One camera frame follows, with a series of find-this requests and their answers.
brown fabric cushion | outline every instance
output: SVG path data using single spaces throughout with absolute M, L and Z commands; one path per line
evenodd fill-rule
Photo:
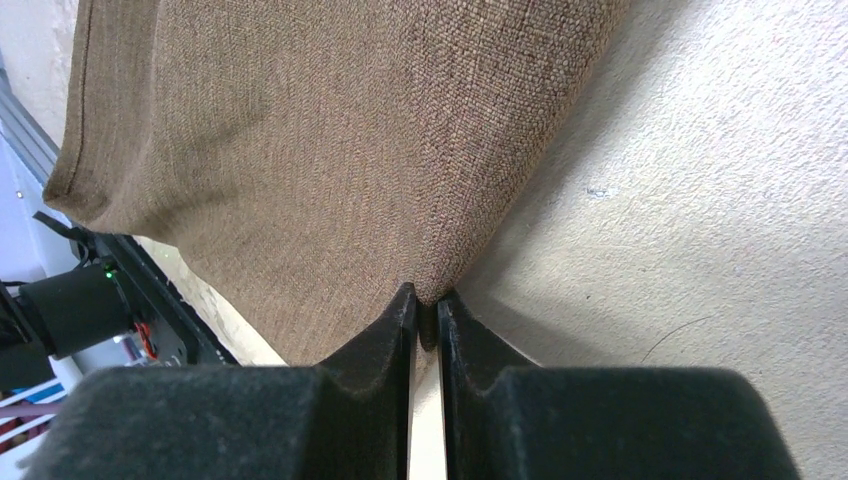
M 479 253 L 617 0 L 81 0 L 49 205 L 180 249 L 287 362 Z

white textured wall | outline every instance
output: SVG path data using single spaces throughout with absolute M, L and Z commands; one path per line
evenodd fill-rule
M 845 478 L 846 52 L 845 2 L 636 2 L 460 292 L 547 364 L 739 370 Z
M 20 102 L 57 144 L 65 130 L 78 0 L 0 0 L 0 51 Z

